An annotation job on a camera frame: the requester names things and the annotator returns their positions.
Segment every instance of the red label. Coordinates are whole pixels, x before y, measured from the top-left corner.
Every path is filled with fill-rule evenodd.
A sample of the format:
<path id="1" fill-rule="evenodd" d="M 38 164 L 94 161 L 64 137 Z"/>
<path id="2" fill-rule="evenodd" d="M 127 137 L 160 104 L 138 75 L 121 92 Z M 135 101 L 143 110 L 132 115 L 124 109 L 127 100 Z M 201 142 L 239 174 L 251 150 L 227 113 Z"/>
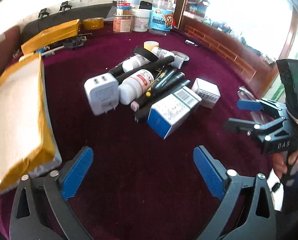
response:
<path id="1" fill-rule="evenodd" d="M 142 82 L 145 84 L 145 86 L 148 85 L 146 79 L 145 79 L 142 75 L 138 74 L 137 77 L 140 78 L 140 79 L 142 80 Z"/>

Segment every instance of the blue jar label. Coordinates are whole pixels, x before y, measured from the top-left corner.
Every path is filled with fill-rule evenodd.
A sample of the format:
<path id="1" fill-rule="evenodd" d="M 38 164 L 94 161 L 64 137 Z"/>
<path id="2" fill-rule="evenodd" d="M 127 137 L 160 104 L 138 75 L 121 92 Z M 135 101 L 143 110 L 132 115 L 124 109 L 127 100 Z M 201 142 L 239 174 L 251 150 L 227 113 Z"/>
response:
<path id="1" fill-rule="evenodd" d="M 170 31 L 173 19 L 173 11 L 152 7 L 150 15 L 150 27 L 160 31 Z"/>

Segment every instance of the maroon tablecloth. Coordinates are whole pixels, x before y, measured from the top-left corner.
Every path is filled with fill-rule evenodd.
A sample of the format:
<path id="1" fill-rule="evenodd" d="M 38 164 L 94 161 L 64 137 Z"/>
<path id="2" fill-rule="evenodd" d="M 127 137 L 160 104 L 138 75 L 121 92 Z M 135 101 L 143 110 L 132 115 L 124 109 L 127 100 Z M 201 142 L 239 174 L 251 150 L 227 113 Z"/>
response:
<path id="1" fill-rule="evenodd" d="M 68 202 L 95 239 L 192 239 L 219 205 L 193 162 L 198 145 L 241 175 L 268 175 L 271 169 L 269 158 L 249 138 L 222 128 L 229 117 L 250 119 L 249 112 L 236 107 L 238 86 L 245 82 L 229 62 L 208 48 L 185 44 L 185 39 L 175 33 L 116 34 L 105 26 L 83 48 L 43 59 L 48 108 L 63 162 L 84 145 L 94 151 L 81 187 Z M 221 93 L 214 109 L 200 106 L 166 140 L 147 124 L 135 123 L 129 106 L 94 116 L 83 88 L 88 78 L 107 72 L 150 40 L 187 54 L 190 60 L 181 71 L 191 84 L 203 78 Z M 0 231 L 6 237 L 14 193 L 0 196 Z"/>

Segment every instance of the white box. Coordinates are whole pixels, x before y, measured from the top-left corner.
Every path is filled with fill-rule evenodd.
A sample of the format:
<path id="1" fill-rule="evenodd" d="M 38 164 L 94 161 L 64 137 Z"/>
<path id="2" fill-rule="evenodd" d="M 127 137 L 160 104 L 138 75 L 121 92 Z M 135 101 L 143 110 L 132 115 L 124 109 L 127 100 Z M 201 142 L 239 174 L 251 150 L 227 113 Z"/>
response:
<path id="1" fill-rule="evenodd" d="M 183 87 L 153 104 L 147 123 L 165 139 L 187 119 L 200 101 L 196 93 Z"/>
<path id="2" fill-rule="evenodd" d="M 207 108 L 212 109 L 220 98 L 218 86 L 200 78 L 196 78 L 191 90 L 201 97 L 200 105 Z"/>

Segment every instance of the cartoon character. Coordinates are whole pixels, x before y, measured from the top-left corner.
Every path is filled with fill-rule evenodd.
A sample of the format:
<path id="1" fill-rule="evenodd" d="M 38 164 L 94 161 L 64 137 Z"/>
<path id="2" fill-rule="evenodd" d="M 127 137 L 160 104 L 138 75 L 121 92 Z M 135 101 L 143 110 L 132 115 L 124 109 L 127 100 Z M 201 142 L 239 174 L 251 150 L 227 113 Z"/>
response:
<path id="1" fill-rule="evenodd" d="M 162 17 L 164 18 L 165 25 L 170 27 L 172 25 L 173 13 L 163 14 Z"/>

